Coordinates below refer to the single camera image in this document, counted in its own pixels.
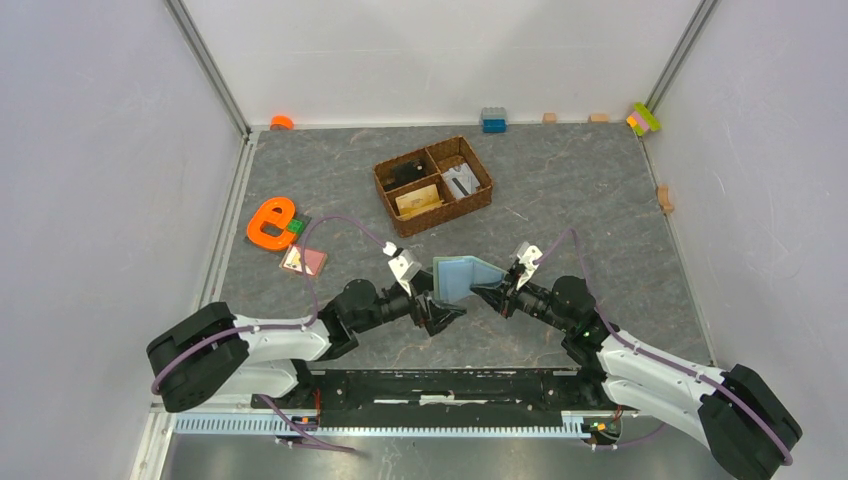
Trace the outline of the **light blue card holder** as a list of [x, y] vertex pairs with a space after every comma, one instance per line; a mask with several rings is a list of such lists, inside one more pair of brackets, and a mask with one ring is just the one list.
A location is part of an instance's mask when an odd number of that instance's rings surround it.
[[471, 296], [473, 285], [497, 284], [506, 271], [475, 256], [434, 257], [432, 260], [433, 296], [455, 304]]

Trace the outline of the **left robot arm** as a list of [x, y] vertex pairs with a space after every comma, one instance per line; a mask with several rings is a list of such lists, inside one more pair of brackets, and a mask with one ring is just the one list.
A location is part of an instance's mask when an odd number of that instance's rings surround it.
[[264, 394], [290, 407], [314, 394], [308, 362], [335, 360], [358, 345], [357, 334], [408, 317], [434, 336], [465, 315], [464, 307], [434, 298], [430, 275], [410, 289], [377, 289], [350, 281], [316, 317], [260, 319], [209, 303], [152, 340], [146, 353], [153, 394], [171, 413], [217, 398]]

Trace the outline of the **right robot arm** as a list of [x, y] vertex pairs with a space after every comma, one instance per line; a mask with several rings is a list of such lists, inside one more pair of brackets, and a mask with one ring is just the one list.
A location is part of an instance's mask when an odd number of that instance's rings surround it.
[[521, 312], [563, 333], [563, 348], [586, 373], [577, 382], [585, 405], [652, 416], [705, 446], [736, 479], [770, 479], [792, 464], [802, 428], [758, 372], [671, 355], [607, 321], [584, 279], [561, 276], [544, 288], [522, 283], [522, 272], [515, 265], [470, 289], [505, 318]]

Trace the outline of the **gold credit card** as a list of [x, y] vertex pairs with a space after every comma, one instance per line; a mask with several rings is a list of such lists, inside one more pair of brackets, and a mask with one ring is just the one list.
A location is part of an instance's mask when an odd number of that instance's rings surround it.
[[398, 218], [408, 220], [443, 205], [443, 199], [435, 184], [400, 195], [395, 200]]

